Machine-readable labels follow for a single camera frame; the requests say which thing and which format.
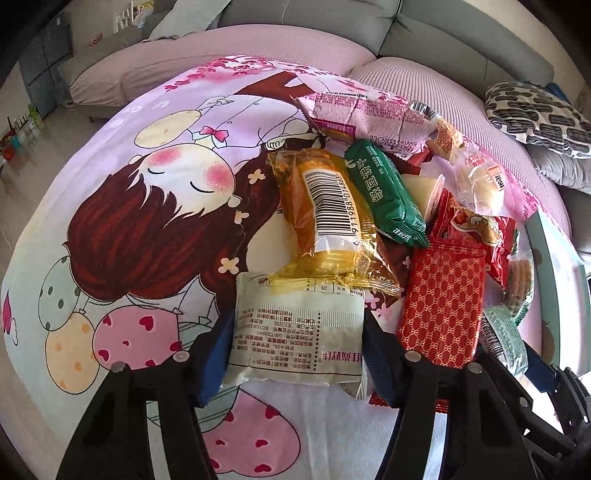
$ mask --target clear plastic bread bag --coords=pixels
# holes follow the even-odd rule
[[[456,176],[457,200],[479,215],[498,215],[505,201],[505,173],[486,152],[453,147],[450,164]]]

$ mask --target red snack bag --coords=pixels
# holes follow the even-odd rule
[[[484,298],[483,248],[433,244],[413,258],[398,328],[406,350],[461,368],[476,352]]]
[[[477,215],[458,203],[448,190],[439,200],[439,213],[429,237],[431,242],[486,249],[485,269],[507,288],[515,221],[509,217]]]

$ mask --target snack package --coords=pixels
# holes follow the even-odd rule
[[[456,175],[457,199],[478,215],[497,215],[505,201],[503,168],[481,150],[453,147],[449,163]]]
[[[529,250],[509,259],[509,285],[503,303],[507,306],[516,326],[530,309],[534,299],[534,257]]]
[[[406,350],[461,368],[476,352],[484,299],[486,251],[432,243],[413,257],[398,327]]]
[[[368,139],[403,160],[424,151],[435,137],[431,121],[408,101],[388,92],[379,98],[351,93],[312,93],[293,99],[324,135],[347,145]]]
[[[398,297],[398,280],[344,159],[308,148],[278,151],[269,160],[299,255],[274,278],[323,278]]]
[[[433,152],[428,147],[423,148],[422,152],[415,153],[407,160],[407,163],[413,167],[419,167],[421,163],[430,161],[433,158]]]
[[[388,157],[368,140],[345,152],[347,173],[367,200],[378,230],[411,247],[428,247],[425,220],[408,192],[400,173]]]
[[[514,377],[527,371],[525,345],[506,305],[496,305],[484,311],[480,324],[480,342]]]
[[[427,146],[431,152],[449,161],[453,148],[459,148],[464,144],[462,134],[439,113],[422,102],[413,102],[411,108],[425,115],[435,127],[436,137],[427,140]]]
[[[236,278],[236,325],[224,385],[276,380],[362,382],[363,292],[306,279],[273,288],[269,275]]]
[[[487,272],[506,289],[509,280],[507,256],[513,248],[514,230],[515,221],[512,218],[476,215],[444,189],[430,240],[485,248]]]
[[[368,367],[362,359],[361,380],[357,382],[340,383],[339,386],[345,393],[353,397],[355,400],[364,400],[368,396]]]
[[[400,176],[419,212],[425,219],[425,223],[431,224],[437,215],[437,207],[443,192],[445,177],[439,175],[436,179],[432,179],[419,175],[409,175],[408,173],[402,173]]]

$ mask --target cabinet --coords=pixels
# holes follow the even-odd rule
[[[57,67],[72,56],[70,26],[58,14],[29,43],[18,63],[31,102],[45,117],[57,106]]]

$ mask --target yellow plastic snack bag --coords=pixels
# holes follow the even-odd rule
[[[278,151],[269,160],[298,240],[298,258],[274,277],[325,278],[397,297],[398,280],[345,160],[319,148]]]

